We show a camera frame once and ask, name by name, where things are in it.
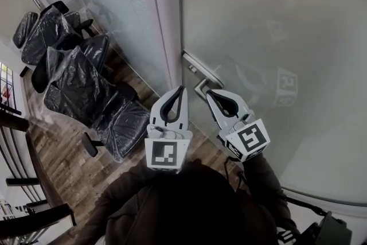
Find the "white door frame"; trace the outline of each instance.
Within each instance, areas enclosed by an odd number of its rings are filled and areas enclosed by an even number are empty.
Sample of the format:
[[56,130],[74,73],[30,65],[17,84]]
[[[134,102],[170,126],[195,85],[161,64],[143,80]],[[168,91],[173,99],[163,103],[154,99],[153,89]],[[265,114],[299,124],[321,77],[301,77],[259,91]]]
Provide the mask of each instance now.
[[171,87],[182,85],[181,22],[179,0],[156,0]]
[[161,21],[161,17],[158,11],[158,8],[159,8],[158,0],[147,0],[147,4],[148,4],[148,9],[150,11],[150,17],[153,22],[155,39],[158,44],[157,46],[158,54],[160,55],[160,58],[162,60],[162,68],[165,74],[165,80],[168,85],[168,88],[172,89],[173,84],[171,80],[171,73],[169,71],[169,66],[168,66],[168,58],[167,58],[167,53],[166,53],[167,50],[165,48],[165,41],[163,39],[163,34],[162,34],[162,21]]

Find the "brown jacket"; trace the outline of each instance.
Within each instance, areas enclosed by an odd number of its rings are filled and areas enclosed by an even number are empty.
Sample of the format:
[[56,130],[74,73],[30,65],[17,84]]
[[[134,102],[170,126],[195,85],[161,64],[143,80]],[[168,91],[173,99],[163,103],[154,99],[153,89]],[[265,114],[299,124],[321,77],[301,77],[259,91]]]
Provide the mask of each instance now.
[[75,245],[106,235],[115,244],[277,244],[276,227],[298,234],[279,181],[262,154],[244,164],[251,191],[233,191],[226,179],[201,164],[178,175],[146,168],[142,161],[113,182]]

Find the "black plastic wrap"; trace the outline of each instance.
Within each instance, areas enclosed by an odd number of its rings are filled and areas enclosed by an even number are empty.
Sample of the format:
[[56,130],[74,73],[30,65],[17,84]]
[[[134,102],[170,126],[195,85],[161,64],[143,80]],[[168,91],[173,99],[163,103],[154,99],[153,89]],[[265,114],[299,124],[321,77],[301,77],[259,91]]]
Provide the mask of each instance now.
[[27,40],[30,31],[38,20],[38,14],[36,13],[26,13],[18,25],[17,30],[13,36],[13,42],[17,48],[22,48],[25,41]]
[[128,85],[110,85],[80,48],[70,53],[50,48],[48,67],[46,108],[94,128],[114,160],[122,162],[149,123],[149,111],[134,100],[136,92]]
[[126,155],[145,135],[150,113],[138,101],[126,101],[116,97],[103,112],[103,118],[95,127],[99,139],[114,160],[122,162]]
[[45,106],[89,128],[101,117],[114,91],[79,47],[62,61],[50,82],[44,98]]
[[94,65],[98,72],[101,72],[106,55],[108,51],[108,45],[110,39],[107,35],[98,35],[85,39],[80,44],[80,49],[90,62]]
[[23,48],[22,61],[37,65],[49,46],[54,46],[62,36],[70,33],[76,34],[64,16],[51,7],[33,28]]
[[43,11],[40,13],[40,17],[42,17],[47,11],[49,11],[52,7],[55,7],[60,13],[66,14],[69,12],[69,8],[65,5],[62,1],[56,1],[53,4],[46,7]]
[[80,25],[80,14],[77,11],[64,14],[64,18],[73,29]]
[[[108,43],[107,35],[88,38],[82,42],[81,37],[78,34],[70,33],[62,36],[55,44],[55,47],[60,52],[65,52],[64,50],[70,50],[80,44],[81,51],[97,71],[100,72],[106,59]],[[50,79],[54,75],[55,69],[58,68],[64,59],[65,53],[57,54],[54,51],[55,49],[49,47],[47,53],[42,56],[33,71],[32,85],[38,93],[43,93],[46,90]]]

